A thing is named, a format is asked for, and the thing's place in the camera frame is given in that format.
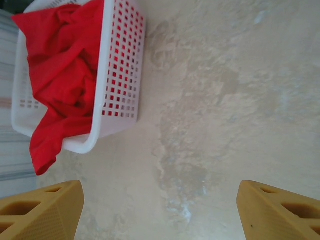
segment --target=laundry basket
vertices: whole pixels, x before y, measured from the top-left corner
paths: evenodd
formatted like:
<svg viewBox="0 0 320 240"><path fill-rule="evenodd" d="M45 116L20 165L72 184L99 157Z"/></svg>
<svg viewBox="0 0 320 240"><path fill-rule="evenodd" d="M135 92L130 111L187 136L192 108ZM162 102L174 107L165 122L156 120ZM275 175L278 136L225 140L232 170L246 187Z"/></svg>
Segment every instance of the laundry basket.
<svg viewBox="0 0 320 240"><path fill-rule="evenodd" d="M89 0L36 0L26 13ZM85 154L98 138L137 122L146 15L135 0L105 0L99 64L90 134L66 138L63 148ZM26 37L19 31L12 94L12 127L32 136L47 108L34 99L29 77Z"/></svg>

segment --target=red fabric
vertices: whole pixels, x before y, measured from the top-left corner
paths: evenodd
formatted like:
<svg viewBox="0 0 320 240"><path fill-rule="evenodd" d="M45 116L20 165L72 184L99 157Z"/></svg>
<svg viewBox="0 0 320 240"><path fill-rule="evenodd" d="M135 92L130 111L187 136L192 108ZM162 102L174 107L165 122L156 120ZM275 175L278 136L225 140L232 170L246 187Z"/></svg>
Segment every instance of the red fabric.
<svg viewBox="0 0 320 240"><path fill-rule="evenodd" d="M92 0L12 17L26 36L33 96L48 107L30 143L37 175L55 163L64 138L91 130L103 9Z"/></svg>

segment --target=floor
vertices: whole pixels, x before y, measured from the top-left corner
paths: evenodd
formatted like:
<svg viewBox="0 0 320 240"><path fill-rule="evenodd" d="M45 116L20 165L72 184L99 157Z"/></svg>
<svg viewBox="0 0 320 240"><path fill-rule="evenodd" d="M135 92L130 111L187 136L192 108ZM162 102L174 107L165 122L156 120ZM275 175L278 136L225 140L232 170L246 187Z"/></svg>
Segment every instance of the floor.
<svg viewBox="0 0 320 240"><path fill-rule="evenodd" d="M242 180L320 199L320 1L141 0L140 115L38 185L81 180L77 240L244 240Z"/></svg>

